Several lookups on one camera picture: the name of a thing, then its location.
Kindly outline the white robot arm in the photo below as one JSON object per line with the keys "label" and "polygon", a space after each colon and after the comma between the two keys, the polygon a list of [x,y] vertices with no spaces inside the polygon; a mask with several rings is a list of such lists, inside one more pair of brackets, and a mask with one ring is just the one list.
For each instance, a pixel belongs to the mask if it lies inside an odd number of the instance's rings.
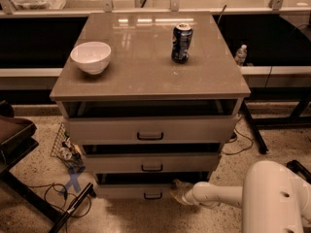
{"label": "white robot arm", "polygon": [[311,227],[311,183],[274,161],[253,164],[241,186],[175,180],[171,195],[183,205],[239,208],[242,233],[304,233]]}

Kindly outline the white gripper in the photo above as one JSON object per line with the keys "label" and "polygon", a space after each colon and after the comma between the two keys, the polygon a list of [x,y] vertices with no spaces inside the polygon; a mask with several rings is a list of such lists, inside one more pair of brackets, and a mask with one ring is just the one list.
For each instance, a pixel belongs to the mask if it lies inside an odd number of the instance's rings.
{"label": "white gripper", "polygon": [[185,205],[203,206],[207,203],[200,183],[174,180],[171,184],[170,193],[177,202]]}

